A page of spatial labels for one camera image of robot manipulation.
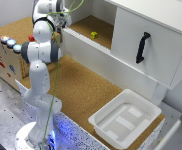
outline white cabinet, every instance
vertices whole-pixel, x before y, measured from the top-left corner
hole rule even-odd
[[[145,32],[151,36],[145,40],[144,60],[137,64]],[[118,8],[111,54],[170,87],[182,59],[182,34]]]

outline white plastic tray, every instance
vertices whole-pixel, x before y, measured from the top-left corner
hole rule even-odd
[[[89,118],[96,133],[117,149],[127,149],[160,115],[161,109],[124,90]]]

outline green cable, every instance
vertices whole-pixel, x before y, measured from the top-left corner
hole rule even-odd
[[[54,13],[49,13],[49,14],[47,14],[47,17],[48,17],[49,15],[51,15],[51,14],[61,14],[61,13],[63,14],[63,13],[67,13],[67,18],[66,18],[66,20],[67,20],[67,19],[68,19],[68,16],[69,16],[69,13],[71,13],[71,12],[77,10],[79,7],[81,7],[81,5],[83,4],[83,2],[84,2],[84,0],[81,1],[81,3],[79,4],[78,7],[76,7],[76,8],[73,9],[73,10],[70,10],[70,9],[72,8],[73,4],[75,3],[75,0],[73,0],[73,2],[72,2],[72,4],[71,4],[71,6],[70,6],[68,12],[54,12]],[[53,36],[54,36],[54,38],[55,38],[55,42],[57,43],[56,35],[55,35],[54,31],[53,31],[53,28],[51,27],[51,25],[49,24],[48,21],[47,21],[47,24],[49,25],[49,27],[50,27],[50,29],[51,29],[51,31],[52,31],[52,34],[53,34]],[[59,71],[59,61],[57,62],[55,89],[54,89],[53,98],[52,98],[52,102],[51,102],[51,106],[50,106],[49,116],[48,116],[48,119],[47,119],[47,124],[46,124],[46,128],[45,128],[44,138],[43,138],[43,142],[42,142],[42,150],[43,150],[43,148],[44,148],[44,142],[45,142],[45,136],[46,136],[47,128],[48,128],[48,124],[49,124],[49,118],[50,118],[50,116],[51,116],[52,107],[53,107],[53,103],[54,103],[54,98],[55,98],[55,94],[56,94],[56,90],[57,90],[58,71]]]

